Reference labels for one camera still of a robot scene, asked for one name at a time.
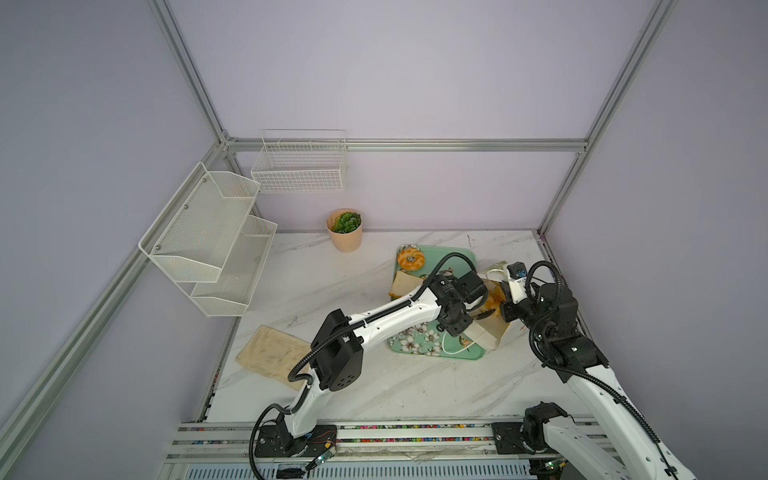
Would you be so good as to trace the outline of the fake toast slice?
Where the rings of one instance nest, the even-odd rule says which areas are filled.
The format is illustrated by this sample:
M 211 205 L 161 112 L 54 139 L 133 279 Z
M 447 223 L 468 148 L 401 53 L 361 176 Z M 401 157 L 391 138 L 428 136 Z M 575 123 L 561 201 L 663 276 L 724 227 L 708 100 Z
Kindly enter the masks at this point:
M 395 273 L 388 294 L 391 299 L 398 299 L 418 289 L 422 283 L 423 279 L 421 277 L 411 275 L 406 271 L 398 270 Z

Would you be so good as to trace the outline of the orange fake donut bread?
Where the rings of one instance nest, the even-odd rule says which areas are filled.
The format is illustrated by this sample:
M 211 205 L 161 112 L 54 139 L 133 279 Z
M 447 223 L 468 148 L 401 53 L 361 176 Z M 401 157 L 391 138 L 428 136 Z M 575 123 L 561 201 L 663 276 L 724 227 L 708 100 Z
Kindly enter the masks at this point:
M 420 270 L 426 262 L 424 253 L 417 247 L 405 247 L 398 252 L 396 258 L 399 268 L 413 272 Z

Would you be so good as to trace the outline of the white paper bag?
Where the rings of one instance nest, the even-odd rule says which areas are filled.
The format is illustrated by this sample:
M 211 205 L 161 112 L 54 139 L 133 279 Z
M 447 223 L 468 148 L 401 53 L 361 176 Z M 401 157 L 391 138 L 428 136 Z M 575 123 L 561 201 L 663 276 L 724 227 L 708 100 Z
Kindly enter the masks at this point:
M 483 279 L 483 282 L 491 280 L 501 284 L 506 294 L 505 301 L 510 300 L 508 298 L 507 265 L 507 262 L 499 262 L 479 274 Z M 447 350 L 445 340 L 449 338 L 449 335 L 445 334 L 441 340 L 443 353 L 449 356 L 456 356 L 473 346 L 479 346 L 485 351 L 494 351 L 512 343 L 514 340 L 517 340 L 526 334 L 527 328 L 521 320 L 517 319 L 510 322 L 505 320 L 502 313 L 502 304 L 497 310 L 483 312 L 482 306 L 470 314 L 473 318 L 473 323 L 460 337 L 460 340 L 466 338 L 469 343 L 467 345 L 461 345 L 458 350 Z

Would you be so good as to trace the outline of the yellow fake bread roll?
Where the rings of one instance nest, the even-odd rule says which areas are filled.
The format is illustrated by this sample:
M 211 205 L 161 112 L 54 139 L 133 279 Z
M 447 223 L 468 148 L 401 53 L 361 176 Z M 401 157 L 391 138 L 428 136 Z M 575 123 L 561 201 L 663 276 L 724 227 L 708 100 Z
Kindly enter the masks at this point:
M 497 310 L 500 305 L 506 300 L 506 294 L 500 283 L 486 280 L 484 282 L 486 286 L 488 297 L 483 304 L 482 311 Z

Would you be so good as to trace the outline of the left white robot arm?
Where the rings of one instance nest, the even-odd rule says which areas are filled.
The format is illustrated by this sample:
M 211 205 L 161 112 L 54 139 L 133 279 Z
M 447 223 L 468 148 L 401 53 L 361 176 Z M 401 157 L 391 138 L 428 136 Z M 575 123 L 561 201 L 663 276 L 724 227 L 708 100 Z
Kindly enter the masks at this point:
M 332 393 L 340 391 L 361 373 L 366 349 L 396 333 L 424 322 L 436 321 L 437 329 L 454 338 L 472 324 L 471 313 L 483 306 L 489 293 L 474 262 L 461 252 L 442 257 L 415 290 L 382 307 L 354 315 L 340 309 L 330 312 L 305 354 L 289 371 L 287 380 L 301 382 L 301 390 L 286 406 L 268 405 L 256 420 L 248 442 L 248 462 L 253 476 L 263 477 L 257 467 L 257 436 L 273 423 L 288 457 L 309 444 L 319 414 Z

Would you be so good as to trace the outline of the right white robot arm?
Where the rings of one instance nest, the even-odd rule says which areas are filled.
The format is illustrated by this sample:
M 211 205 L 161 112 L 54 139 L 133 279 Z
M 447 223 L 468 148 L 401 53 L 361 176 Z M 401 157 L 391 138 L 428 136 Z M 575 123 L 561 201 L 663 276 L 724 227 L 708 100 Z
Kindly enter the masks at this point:
M 578 302 L 549 261 L 504 269 L 505 321 L 519 320 L 541 365 L 588 407 L 616 453 L 610 455 L 554 402 L 526 410 L 516 444 L 529 453 L 553 450 L 586 479 L 692 479 L 621 387 L 609 361 L 578 327 Z

